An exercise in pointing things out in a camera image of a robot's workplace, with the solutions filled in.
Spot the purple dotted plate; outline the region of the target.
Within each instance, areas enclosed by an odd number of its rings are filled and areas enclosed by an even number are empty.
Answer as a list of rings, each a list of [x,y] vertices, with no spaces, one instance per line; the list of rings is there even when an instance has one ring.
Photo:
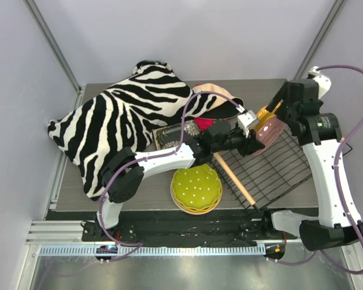
[[[285,126],[285,123],[274,116],[263,128],[256,132],[257,140],[262,142],[267,149],[281,135]]]

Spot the yellow dotted plate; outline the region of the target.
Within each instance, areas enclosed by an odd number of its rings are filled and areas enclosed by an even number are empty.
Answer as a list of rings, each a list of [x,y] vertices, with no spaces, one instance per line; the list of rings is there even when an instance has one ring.
[[[273,112],[268,111],[266,109],[267,106],[262,107],[257,113],[258,123],[253,127],[253,130],[258,132],[261,128],[263,128],[265,124],[267,124],[269,120],[275,116],[275,112],[280,107],[280,105],[281,104],[278,103]]]

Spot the black wire dish rack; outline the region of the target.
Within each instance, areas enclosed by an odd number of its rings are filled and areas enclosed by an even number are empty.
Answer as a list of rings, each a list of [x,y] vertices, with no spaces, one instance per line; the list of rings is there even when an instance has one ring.
[[[318,206],[309,163],[288,128],[259,155],[242,157],[237,150],[220,155],[259,209]]]

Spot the green dotted plate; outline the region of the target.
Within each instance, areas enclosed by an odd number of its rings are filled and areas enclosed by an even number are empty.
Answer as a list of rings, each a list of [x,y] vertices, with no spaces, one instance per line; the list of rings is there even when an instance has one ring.
[[[178,169],[172,178],[171,182],[185,182],[193,185],[203,185],[204,183],[221,182],[217,172],[209,165],[192,167],[190,169]]]

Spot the black square plate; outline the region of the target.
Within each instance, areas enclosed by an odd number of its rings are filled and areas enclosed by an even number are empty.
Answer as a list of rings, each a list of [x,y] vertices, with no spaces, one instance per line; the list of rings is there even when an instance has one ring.
[[[157,150],[176,147],[181,143],[181,124],[161,127],[153,130],[154,144]],[[182,142],[188,141],[200,135],[200,129],[194,120],[185,121]]]

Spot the yellow cream round plate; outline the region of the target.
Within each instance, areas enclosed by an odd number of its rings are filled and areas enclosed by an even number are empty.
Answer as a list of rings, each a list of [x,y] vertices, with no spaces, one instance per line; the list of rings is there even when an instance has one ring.
[[[171,182],[171,198],[183,212],[193,215],[209,213],[217,207],[223,195],[221,182],[190,185],[185,182]]]

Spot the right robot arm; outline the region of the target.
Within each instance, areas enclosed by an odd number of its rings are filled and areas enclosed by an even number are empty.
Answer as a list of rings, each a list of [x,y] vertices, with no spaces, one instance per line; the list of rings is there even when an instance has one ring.
[[[345,174],[342,133],[337,117],[322,113],[319,84],[313,79],[286,81],[267,105],[286,124],[304,152],[315,184],[318,216],[289,210],[272,213],[261,223],[269,239],[282,231],[299,237],[310,251],[350,245],[359,241],[354,227],[363,236],[363,221],[356,209]]]

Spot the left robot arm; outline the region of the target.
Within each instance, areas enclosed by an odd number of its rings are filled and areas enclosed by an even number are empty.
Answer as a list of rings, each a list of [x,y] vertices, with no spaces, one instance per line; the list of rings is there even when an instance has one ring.
[[[169,149],[133,152],[125,147],[117,152],[101,170],[105,192],[97,211],[96,234],[104,241],[116,236],[122,205],[136,194],[144,179],[170,170],[201,166],[217,152],[236,149],[246,156],[265,148],[253,130],[258,120],[242,120],[245,116],[238,117],[234,128],[226,120],[217,120],[199,136]]]

